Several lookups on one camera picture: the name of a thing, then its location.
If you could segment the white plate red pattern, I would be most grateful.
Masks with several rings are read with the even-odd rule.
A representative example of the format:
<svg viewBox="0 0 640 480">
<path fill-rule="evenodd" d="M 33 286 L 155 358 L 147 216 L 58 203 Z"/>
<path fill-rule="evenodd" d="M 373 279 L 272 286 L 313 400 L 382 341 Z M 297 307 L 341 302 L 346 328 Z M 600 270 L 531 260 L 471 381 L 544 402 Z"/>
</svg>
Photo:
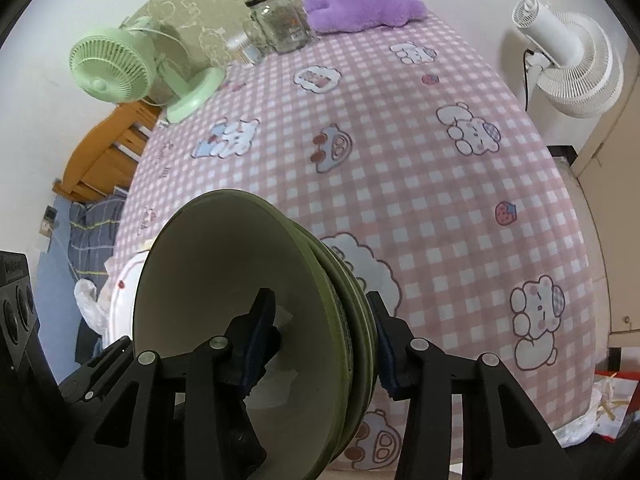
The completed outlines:
<svg viewBox="0 0 640 480">
<path fill-rule="evenodd" d="M 111 296 L 110 313 L 108 314 L 107 336 L 109 342 L 115 342 L 122 336 L 132 338 L 134 302 L 148 255 L 148 250 L 135 254 L 116 278 Z"/>
</svg>

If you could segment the green ceramic bowl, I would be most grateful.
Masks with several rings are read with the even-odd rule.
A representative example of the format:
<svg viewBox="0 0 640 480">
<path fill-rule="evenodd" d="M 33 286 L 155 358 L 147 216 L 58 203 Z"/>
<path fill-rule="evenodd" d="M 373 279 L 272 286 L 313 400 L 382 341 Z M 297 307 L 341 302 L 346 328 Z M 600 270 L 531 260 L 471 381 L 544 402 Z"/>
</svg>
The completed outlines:
<svg viewBox="0 0 640 480">
<path fill-rule="evenodd" d="M 314 479 L 345 425 L 352 350 L 326 272 L 294 223 L 262 198 L 205 193 L 154 240 L 134 304 L 134 346 L 163 358 L 220 336 L 259 289 L 276 297 L 282 348 L 248 399 L 267 458 L 257 479 Z"/>
</svg>

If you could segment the white plastic bag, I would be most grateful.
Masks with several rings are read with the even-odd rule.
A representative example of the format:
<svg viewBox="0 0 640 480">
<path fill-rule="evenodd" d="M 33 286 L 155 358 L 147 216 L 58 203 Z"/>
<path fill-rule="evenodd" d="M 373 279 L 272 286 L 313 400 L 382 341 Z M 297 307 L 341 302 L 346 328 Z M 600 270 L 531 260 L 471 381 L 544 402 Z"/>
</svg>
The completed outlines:
<svg viewBox="0 0 640 480">
<path fill-rule="evenodd" d="M 90 280 L 81 278 L 74 287 L 74 297 L 82 318 L 100 336 L 107 332 L 111 293 L 106 285 L 101 289 Z"/>
</svg>

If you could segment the black speaker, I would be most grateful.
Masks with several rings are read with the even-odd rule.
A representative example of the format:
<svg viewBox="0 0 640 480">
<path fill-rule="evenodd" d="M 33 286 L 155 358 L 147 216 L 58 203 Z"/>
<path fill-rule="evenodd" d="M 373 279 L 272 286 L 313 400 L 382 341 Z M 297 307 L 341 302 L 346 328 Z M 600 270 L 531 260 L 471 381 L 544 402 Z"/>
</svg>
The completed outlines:
<svg viewBox="0 0 640 480">
<path fill-rule="evenodd" d="M 1 382 L 56 388 L 39 339 L 40 322 L 27 258 L 1 252 Z"/>
</svg>

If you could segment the red white box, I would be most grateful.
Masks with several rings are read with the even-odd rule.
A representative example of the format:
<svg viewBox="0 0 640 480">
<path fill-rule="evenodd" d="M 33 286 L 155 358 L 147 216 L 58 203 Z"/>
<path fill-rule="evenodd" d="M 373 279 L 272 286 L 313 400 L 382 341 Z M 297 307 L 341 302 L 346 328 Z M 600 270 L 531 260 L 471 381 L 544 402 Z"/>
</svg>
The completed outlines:
<svg viewBox="0 0 640 480">
<path fill-rule="evenodd" d="M 601 393 L 594 432 L 616 441 L 639 421 L 639 373 L 597 372 L 594 386 Z"/>
</svg>

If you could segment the pink checkered tablecloth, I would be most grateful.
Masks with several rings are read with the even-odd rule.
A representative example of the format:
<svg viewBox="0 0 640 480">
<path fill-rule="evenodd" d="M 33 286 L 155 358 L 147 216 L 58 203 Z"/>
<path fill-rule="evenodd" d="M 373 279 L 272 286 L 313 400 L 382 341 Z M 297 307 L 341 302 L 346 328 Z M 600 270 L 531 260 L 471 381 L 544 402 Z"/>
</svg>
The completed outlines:
<svg viewBox="0 0 640 480">
<path fill-rule="evenodd" d="M 514 95 L 439 18 L 233 66 L 191 116 L 159 122 L 126 198 L 116 278 L 218 190 L 262 198 L 334 249 L 414 336 L 498 356 L 554 436 L 589 408 L 591 280 L 570 196 Z M 409 403 L 382 387 L 374 342 L 371 402 L 326 468 L 396 474 Z"/>
</svg>

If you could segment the green desk fan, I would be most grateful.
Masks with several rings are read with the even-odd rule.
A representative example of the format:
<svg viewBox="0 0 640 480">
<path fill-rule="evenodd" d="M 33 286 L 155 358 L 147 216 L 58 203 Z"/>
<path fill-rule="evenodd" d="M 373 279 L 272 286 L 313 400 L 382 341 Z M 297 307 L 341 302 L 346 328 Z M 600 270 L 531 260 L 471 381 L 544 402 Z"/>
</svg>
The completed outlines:
<svg viewBox="0 0 640 480">
<path fill-rule="evenodd" d="M 182 122 L 211 98 L 226 78 L 220 67 L 186 76 L 180 64 L 156 44 L 173 41 L 188 61 L 191 53 L 179 37 L 155 18 L 142 16 L 131 25 L 100 28 L 70 49 L 68 66 L 76 84 L 93 98 L 114 104 L 142 101 L 160 80 L 172 93 L 162 105 L 171 124 Z"/>
</svg>

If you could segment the white standing fan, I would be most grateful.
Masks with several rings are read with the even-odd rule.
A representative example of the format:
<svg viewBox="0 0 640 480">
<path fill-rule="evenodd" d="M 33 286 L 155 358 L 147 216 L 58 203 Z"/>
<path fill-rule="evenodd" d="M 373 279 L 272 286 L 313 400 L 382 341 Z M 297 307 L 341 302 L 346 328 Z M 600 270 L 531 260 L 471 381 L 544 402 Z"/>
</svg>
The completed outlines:
<svg viewBox="0 0 640 480">
<path fill-rule="evenodd" d="M 524 89 L 536 89 L 573 118 L 610 110 L 623 90 L 623 61 L 605 30 L 585 14 L 553 13 L 539 0 L 522 0 L 512 21 L 532 46 L 523 54 Z"/>
</svg>

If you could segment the cotton swab container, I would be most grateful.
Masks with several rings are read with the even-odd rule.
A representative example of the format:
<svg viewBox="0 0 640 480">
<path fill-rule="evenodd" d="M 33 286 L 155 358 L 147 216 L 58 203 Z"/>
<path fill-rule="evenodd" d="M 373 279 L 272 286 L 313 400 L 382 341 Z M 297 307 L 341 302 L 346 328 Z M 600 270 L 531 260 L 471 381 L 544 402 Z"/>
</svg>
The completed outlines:
<svg viewBox="0 0 640 480">
<path fill-rule="evenodd" d="M 256 44 L 254 44 L 245 32 L 241 32 L 240 34 L 229 38 L 226 42 L 226 46 L 232 55 L 232 58 L 242 66 L 257 66 L 264 59 L 262 51 L 256 46 Z"/>
</svg>

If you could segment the glass jar dark lid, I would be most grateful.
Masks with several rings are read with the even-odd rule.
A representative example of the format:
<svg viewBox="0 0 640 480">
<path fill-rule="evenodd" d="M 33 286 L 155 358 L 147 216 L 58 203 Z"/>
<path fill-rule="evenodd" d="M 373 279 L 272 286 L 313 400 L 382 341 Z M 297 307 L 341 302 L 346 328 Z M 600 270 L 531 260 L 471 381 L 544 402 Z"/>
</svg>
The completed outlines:
<svg viewBox="0 0 640 480">
<path fill-rule="evenodd" d="M 246 0 L 244 4 L 277 53 L 290 53 L 308 44 L 306 27 L 290 0 Z"/>
</svg>

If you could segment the purple plush toy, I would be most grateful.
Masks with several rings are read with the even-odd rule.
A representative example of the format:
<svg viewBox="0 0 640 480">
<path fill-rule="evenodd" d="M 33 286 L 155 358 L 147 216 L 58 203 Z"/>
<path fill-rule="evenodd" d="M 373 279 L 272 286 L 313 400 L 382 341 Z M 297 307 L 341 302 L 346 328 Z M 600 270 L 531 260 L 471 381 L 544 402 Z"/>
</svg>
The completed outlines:
<svg viewBox="0 0 640 480">
<path fill-rule="evenodd" d="M 307 22 L 320 34 L 402 27 L 427 18 L 422 0 L 304 0 Z"/>
</svg>

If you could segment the wall socket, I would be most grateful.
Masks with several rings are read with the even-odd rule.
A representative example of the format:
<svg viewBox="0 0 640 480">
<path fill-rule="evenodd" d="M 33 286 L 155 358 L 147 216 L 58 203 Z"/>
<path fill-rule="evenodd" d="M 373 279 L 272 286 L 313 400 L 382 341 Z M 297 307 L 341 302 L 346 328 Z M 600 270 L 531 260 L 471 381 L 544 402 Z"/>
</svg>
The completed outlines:
<svg viewBox="0 0 640 480">
<path fill-rule="evenodd" d="M 52 207 L 47 206 L 44 211 L 42 220 L 40 222 L 39 233 L 46 237 L 51 237 L 53 234 L 53 230 L 55 228 L 56 217 L 58 216 L 58 211 Z"/>
</svg>

